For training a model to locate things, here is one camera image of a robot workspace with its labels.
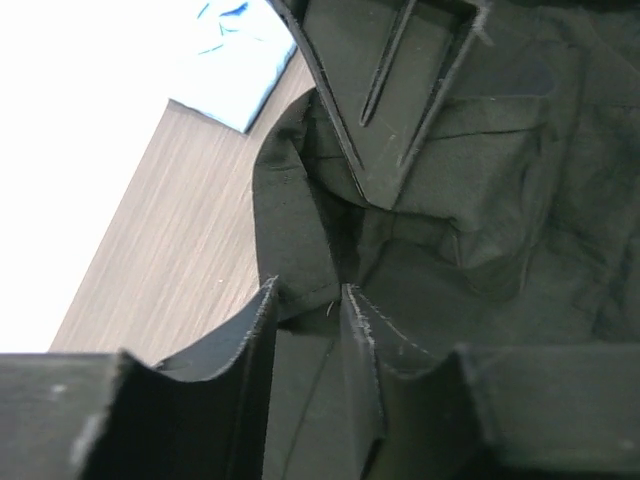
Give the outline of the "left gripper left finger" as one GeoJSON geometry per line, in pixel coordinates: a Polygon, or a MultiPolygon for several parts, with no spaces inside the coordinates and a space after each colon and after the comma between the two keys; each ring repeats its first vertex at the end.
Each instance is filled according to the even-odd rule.
{"type": "Polygon", "coordinates": [[[278,323],[269,279],[234,317],[150,366],[114,353],[1,358],[5,479],[258,479],[278,323]]]}

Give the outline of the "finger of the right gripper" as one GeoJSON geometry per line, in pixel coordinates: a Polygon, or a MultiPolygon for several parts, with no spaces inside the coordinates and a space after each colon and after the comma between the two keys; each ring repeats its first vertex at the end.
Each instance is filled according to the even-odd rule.
{"type": "Polygon", "coordinates": [[[489,1],[275,1],[361,195],[391,209],[489,1]]]}

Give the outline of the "black long sleeve shirt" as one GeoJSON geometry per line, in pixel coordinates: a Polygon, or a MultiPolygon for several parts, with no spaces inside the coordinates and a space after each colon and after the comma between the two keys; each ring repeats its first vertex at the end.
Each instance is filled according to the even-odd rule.
{"type": "Polygon", "coordinates": [[[346,285],[434,362],[639,348],[639,5],[489,2],[391,209],[361,195],[316,83],[262,145],[257,260],[281,311],[267,479],[360,479],[346,285]]]}

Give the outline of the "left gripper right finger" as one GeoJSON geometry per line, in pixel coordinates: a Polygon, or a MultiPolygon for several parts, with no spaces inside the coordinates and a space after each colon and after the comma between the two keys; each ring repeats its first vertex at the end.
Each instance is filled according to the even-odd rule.
{"type": "Polygon", "coordinates": [[[360,479],[635,479],[635,344],[456,346],[429,360],[354,286],[341,345],[360,479]]]}

